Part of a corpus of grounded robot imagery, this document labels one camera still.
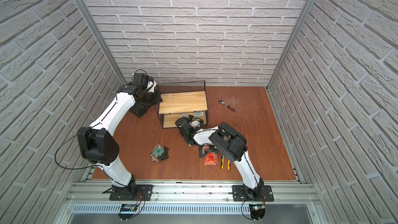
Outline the red tea bag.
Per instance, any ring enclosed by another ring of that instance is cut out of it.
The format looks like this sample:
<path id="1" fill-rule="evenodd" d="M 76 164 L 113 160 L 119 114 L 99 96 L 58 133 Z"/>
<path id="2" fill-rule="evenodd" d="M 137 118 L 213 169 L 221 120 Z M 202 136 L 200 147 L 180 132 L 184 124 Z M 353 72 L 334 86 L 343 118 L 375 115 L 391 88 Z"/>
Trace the red tea bag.
<path id="1" fill-rule="evenodd" d="M 204 158 L 209 153 L 214 153 L 215 155 L 218 155 L 218 150 L 214 145 L 210 145 L 210 144 L 201 145 L 199 147 L 200 158 Z"/>
<path id="2" fill-rule="evenodd" d="M 216 152 L 207 153 L 204 157 L 205 166 L 217 166 L 219 163 L 219 158 Z"/>

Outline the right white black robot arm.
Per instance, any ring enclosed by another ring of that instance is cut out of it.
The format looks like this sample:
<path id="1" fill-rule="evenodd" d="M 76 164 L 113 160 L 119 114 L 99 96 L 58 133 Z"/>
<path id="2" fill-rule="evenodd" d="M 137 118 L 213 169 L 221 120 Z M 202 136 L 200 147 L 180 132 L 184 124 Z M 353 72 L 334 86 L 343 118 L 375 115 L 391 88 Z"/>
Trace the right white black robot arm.
<path id="1" fill-rule="evenodd" d="M 197 121 L 181 117 L 175 122 L 184 141 L 193 146 L 212 145 L 237 167 L 247 197 L 257 200 L 262 196 L 263 179 L 256 172 L 248 152 L 247 140 L 226 122 L 217 127 L 202 129 Z"/>

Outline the silver tea bag shelf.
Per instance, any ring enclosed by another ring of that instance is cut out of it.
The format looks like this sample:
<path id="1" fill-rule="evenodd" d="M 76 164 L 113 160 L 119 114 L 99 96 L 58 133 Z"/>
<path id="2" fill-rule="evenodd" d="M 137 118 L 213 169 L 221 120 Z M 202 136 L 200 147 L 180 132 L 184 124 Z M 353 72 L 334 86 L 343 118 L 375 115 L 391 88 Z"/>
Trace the silver tea bag shelf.
<path id="1" fill-rule="evenodd" d="M 194 118 L 199 118 L 201 116 L 205 116 L 205 112 L 204 111 L 197 111 L 197 112 L 193 112 Z"/>

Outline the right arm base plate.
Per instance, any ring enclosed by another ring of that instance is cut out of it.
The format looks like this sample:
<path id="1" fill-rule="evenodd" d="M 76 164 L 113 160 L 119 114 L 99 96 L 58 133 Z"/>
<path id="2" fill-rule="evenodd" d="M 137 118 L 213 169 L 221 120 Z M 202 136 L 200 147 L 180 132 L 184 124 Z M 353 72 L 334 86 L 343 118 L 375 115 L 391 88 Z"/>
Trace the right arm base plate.
<path id="1" fill-rule="evenodd" d="M 255 189 L 250 189 L 244 185 L 233 185 L 232 196 L 235 202 L 244 201 L 263 201 L 274 202 L 274 196 L 271 186 L 263 185 Z"/>

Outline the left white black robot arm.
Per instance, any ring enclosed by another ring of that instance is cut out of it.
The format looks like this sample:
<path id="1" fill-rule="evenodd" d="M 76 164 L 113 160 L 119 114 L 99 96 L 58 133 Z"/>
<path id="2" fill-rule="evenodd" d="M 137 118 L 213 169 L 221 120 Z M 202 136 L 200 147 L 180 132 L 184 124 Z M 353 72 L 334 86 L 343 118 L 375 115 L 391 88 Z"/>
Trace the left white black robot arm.
<path id="1" fill-rule="evenodd" d="M 116 91 L 110 106 L 97 120 L 77 132 L 82 157 L 99 167 L 114 187 L 126 188 L 133 181 L 133 175 L 120 160 L 115 130 L 127 112 L 140 118 L 149 108 L 162 102 L 156 86 L 153 77 L 142 69 L 137 70 L 133 79 Z"/>

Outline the green label tea bag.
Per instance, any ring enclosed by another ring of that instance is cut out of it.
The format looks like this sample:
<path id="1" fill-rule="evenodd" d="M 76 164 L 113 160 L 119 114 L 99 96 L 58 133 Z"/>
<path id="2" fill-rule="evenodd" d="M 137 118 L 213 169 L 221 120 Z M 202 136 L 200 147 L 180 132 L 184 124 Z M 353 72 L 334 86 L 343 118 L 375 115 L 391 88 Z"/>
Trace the green label tea bag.
<path id="1" fill-rule="evenodd" d="M 164 146 L 157 144 L 155 145 L 150 155 L 153 158 L 158 158 L 161 157 L 164 154 L 164 152 L 165 152 Z"/>

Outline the orange tea bag shelf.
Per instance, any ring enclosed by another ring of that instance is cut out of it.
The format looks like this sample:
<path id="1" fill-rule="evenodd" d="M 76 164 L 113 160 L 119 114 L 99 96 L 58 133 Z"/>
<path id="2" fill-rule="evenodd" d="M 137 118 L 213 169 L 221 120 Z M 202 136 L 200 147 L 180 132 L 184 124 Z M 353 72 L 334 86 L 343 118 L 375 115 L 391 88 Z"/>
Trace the orange tea bag shelf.
<path id="1" fill-rule="evenodd" d="M 156 164 L 156 163 L 158 163 L 160 161 L 163 161 L 163 160 L 166 160 L 166 159 L 169 158 L 169 155 L 168 155 L 169 148 L 164 146 L 164 149 L 165 149 L 165 152 L 164 152 L 164 154 L 161 157 L 158 157 L 158 158 L 151 157 L 153 164 Z"/>

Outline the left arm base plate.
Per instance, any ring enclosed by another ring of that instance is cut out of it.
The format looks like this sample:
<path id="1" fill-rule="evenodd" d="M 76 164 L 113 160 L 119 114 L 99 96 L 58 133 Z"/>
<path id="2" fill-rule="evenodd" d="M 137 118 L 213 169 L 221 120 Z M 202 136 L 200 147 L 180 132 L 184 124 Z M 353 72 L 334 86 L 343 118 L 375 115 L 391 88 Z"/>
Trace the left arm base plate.
<path id="1" fill-rule="evenodd" d="M 110 201 L 137 201 L 142 198 L 142 201 L 150 201 L 152 195 L 153 185 L 133 185 L 126 187 L 112 186 L 111 189 L 103 193 L 110 193 Z"/>

